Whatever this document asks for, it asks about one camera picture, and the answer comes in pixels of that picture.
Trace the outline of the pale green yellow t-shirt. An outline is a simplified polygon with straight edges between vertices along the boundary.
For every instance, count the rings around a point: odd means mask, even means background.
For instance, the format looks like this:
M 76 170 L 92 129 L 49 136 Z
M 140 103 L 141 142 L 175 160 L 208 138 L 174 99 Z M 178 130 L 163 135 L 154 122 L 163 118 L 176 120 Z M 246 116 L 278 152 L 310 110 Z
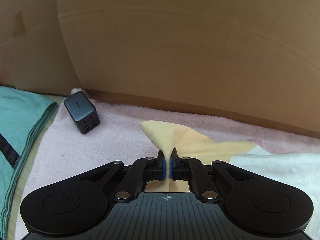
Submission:
M 179 157 L 203 164 L 223 160 L 319 196 L 319 153 L 276 153 L 259 139 L 215 142 L 187 126 L 162 121 L 144 121 L 140 126 L 166 159 L 176 149 Z

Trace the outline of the pink terry towel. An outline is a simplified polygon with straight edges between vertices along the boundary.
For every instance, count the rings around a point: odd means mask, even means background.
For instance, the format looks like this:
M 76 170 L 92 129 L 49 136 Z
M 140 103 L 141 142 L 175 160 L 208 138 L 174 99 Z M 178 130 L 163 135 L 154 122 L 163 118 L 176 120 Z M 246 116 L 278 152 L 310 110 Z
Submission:
M 188 126 L 211 140 L 210 158 L 298 187 L 315 211 L 306 232 L 319 239 L 319 140 L 252 126 L 226 118 L 93 102 L 100 125 L 81 134 L 60 105 L 36 139 L 19 181 L 20 198 L 39 187 L 91 170 L 113 160 L 130 165 L 157 155 L 143 133 L 145 120 Z

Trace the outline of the black power adapter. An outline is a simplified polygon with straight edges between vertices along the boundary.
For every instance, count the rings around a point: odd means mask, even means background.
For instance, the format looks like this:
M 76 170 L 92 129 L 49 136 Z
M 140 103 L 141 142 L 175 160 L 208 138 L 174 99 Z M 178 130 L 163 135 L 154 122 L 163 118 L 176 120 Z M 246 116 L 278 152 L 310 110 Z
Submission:
M 97 110 L 84 92 L 70 95 L 63 103 L 81 134 L 87 134 L 100 124 Z

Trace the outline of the large cardboard box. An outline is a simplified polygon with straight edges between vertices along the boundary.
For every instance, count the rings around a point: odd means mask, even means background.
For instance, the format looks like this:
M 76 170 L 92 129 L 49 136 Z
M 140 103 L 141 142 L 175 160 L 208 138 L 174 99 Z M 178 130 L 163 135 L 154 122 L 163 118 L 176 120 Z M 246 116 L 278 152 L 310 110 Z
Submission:
M 1 0 L 1 84 L 319 137 L 319 0 Z

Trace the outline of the teal folded garment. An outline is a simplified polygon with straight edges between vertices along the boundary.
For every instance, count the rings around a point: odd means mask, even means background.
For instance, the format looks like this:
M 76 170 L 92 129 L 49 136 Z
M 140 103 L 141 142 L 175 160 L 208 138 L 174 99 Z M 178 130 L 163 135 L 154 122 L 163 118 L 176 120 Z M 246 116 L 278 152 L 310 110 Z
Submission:
M 1 239 L 7 239 L 11 203 L 31 147 L 57 109 L 40 94 L 1 87 Z

